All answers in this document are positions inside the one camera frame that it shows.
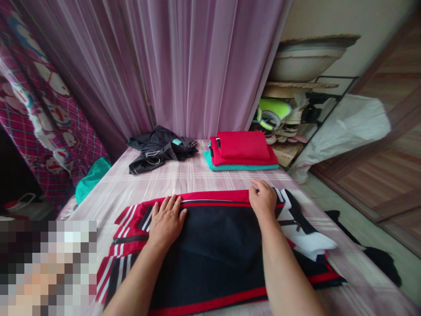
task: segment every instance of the wooden door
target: wooden door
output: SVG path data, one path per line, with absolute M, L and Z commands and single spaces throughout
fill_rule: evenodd
M 418 221 L 421 209 L 420 8 L 351 93 L 380 99 L 392 131 L 377 142 L 316 164 L 310 171 L 372 221 L 388 227 L 396 238 L 415 249 L 414 241 L 421 241 L 419 227 L 408 227 L 414 218 Z
M 380 227 L 401 240 L 421 257 L 421 208 L 384 221 Z

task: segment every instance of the plaid bed sheet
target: plaid bed sheet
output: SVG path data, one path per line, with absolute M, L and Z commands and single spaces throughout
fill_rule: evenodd
M 129 164 L 139 151 L 128 148 L 111 170 L 79 205 L 69 220 L 96 220 L 97 265 L 107 255 L 118 226 L 113 224 L 128 205 L 154 198 L 195 191 L 243 190 L 250 179 L 262 179 L 274 187 L 285 188 L 300 202 L 308 221 L 339 247 L 328 251 L 329 262 L 349 282 L 346 286 L 318 290 L 329 315 L 420 315 L 420 309 L 381 272 L 374 263 L 322 212 L 282 169 L 265 171 L 209 170 L 203 151 L 207 140 L 197 144 L 199 152 L 184 162 L 167 161 L 158 169 L 130 175 Z M 101 315 L 102 305 L 93 301 L 86 310 Z M 233 306 L 204 313 L 206 315 L 271 315 L 268 302 Z

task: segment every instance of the zipper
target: zipper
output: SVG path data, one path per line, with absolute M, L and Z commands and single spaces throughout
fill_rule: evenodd
M 295 219 L 292 219 L 292 220 L 284 220 L 284 221 L 278 221 L 278 223 L 281 225 L 281 226 L 289 226 L 289 225 L 297 225 L 297 232 L 299 232 L 300 231 L 300 228 L 301 228 L 301 225 L 300 225 L 300 223 L 299 222 L 297 222 Z
M 149 239 L 149 235 L 137 235 L 137 236 L 131 236 L 126 238 L 116 238 L 113 240 L 113 243 L 111 245 L 116 244 L 125 244 L 133 241 L 147 241 Z

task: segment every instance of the red cloth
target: red cloth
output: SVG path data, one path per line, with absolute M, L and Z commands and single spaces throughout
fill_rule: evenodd
M 277 165 L 278 159 L 273 152 L 272 147 L 266 144 L 266 148 L 269 151 L 269 159 L 240 159 L 240 158 L 223 158 L 219 152 L 218 144 L 216 142 L 216 137 L 210 138 L 210 146 L 214 156 L 212 157 L 212 162 L 215 166 L 217 165 Z
M 219 152 L 223 158 L 270 158 L 266 137 L 261 131 L 218 132 L 221 140 Z

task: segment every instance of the purple curtain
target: purple curtain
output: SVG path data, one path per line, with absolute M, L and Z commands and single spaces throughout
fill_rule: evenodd
M 247 129 L 283 1 L 122 1 L 158 124 L 196 139 Z
M 18 0 L 111 154 L 248 128 L 281 0 Z

